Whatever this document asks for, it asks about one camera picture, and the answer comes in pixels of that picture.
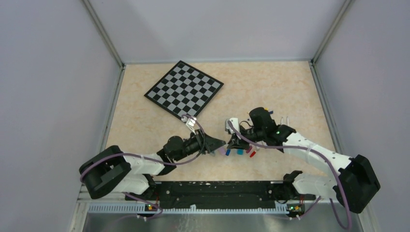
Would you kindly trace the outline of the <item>purple highlighter cap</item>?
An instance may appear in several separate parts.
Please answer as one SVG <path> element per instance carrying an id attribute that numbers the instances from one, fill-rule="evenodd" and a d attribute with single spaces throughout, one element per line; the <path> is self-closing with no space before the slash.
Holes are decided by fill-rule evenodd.
<path id="1" fill-rule="evenodd" d="M 223 155 L 223 156 L 226 155 L 226 149 L 225 149 L 224 147 L 219 148 L 219 149 L 218 149 L 218 152 L 219 152 L 221 155 Z"/>

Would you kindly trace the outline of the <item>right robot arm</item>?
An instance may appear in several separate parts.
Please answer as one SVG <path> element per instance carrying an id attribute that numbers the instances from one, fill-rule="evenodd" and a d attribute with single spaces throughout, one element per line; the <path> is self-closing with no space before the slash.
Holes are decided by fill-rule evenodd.
<path id="1" fill-rule="evenodd" d="M 250 111 L 252 122 L 244 128 L 238 118 L 225 121 L 231 135 L 229 149 L 247 150 L 251 145 L 297 157 L 325 173 L 325 176 L 293 171 L 283 178 L 283 192 L 289 199 L 311 194 L 338 200 L 350 212 L 364 211 L 381 186 L 368 158 L 351 157 L 314 143 L 289 125 L 277 124 L 268 110 L 258 107 Z"/>

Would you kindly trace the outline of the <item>black grey chessboard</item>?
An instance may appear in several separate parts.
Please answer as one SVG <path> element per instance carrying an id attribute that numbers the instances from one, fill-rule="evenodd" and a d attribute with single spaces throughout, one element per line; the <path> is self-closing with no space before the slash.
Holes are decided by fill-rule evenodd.
<path id="1" fill-rule="evenodd" d="M 180 60 L 144 96 L 177 118 L 197 117 L 224 83 Z"/>

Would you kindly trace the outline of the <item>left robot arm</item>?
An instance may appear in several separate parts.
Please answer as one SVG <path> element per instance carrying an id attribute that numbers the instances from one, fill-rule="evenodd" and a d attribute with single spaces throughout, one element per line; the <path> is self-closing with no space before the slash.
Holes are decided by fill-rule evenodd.
<path id="1" fill-rule="evenodd" d="M 210 154 L 225 144 L 197 130 L 188 139 L 170 137 L 163 148 L 153 154 L 125 153 L 119 146 L 112 145 L 80 166 L 80 181 L 93 200 L 112 192 L 133 193 L 149 200 L 155 194 L 153 176 L 169 174 L 177 166 Z"/>

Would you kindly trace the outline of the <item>light blue highlighter cap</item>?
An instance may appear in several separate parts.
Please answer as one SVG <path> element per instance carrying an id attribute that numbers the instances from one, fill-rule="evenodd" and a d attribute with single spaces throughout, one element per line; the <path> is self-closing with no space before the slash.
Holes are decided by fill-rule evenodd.
<path id="1" fill-rule="evenodd" d="M 238 155 L 244 155 L 244 150 L 243 150 L 243 149 L 238 149 L 238 150 L 236 151 L 236 153 L 237 153 Z"/>

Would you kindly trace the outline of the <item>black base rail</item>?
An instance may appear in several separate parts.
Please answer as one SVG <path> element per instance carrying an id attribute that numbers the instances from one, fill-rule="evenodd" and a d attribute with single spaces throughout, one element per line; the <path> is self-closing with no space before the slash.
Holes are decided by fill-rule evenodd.
<path id="1" fill-rule="evenodd" d="M 289 183 L 278 181 L 162 181 L 145 193 L 142 200 L 158 203 L 163 209 L 273 209 L 280 203 L 315 200 L 299 194 Z"/>

